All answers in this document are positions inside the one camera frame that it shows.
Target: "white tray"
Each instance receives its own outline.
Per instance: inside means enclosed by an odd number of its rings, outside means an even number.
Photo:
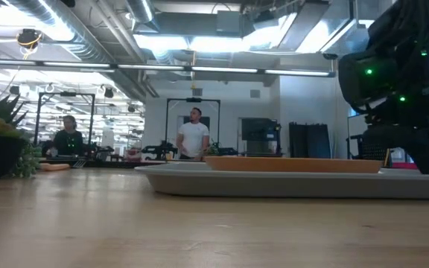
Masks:
[[[160,193],[205,197],[322,197],[429,200],[429,175],[415,170],[378,174],[232,172],[204,163],[137,167]]]

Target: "black frame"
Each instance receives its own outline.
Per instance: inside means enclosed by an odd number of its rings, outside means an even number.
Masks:
[[[168,138],[168,107],[171,101],[186,101],[187,103],[200,103],[203,101],[211,101],[217,103],[217,143],[220,143],[220,120],[221,120],[221,100],[212,100],[212,99],[193,99],[193,98],[168,98],[167,106],[165,111],[165,141]]]
[[[50,95],[50,97],[42,102],[42,97],[45,95]],[[41,118],[41,107],[44,105],[47,101],[49,101],[53,96],[59,95],[61,97],[75,97],[75,96],[90,96],[92,97],[92,105],[90,109],[90,125],[89,125],[89,140],[88,144],[91,144],[92,141],[92,126],[94,124],[94,108],[95,108],[95,94],[92,93],[75,93],[75,92],[58,92],[58,93],[47,93],[47,92],[40,92],[39,93],[39,100],[37,101],[37,116],[36,116],[36,128],[34,130],[34,145],[37,145],[37,135],[39,134],[39,120]]]

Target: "desk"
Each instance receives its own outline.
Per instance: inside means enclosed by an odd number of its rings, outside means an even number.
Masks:
[[[134,170],[0,180],[0,267],[429,268],[429,202],[187,198]]]

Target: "workstation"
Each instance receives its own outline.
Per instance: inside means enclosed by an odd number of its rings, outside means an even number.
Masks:
[[[0,267],[429,267],[426,10],[0,1]]]

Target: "wooden table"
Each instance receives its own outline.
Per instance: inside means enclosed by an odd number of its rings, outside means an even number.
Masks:
[[[429,268],[429,202],[184,198],[133,170],[0,181],[0,267]]]

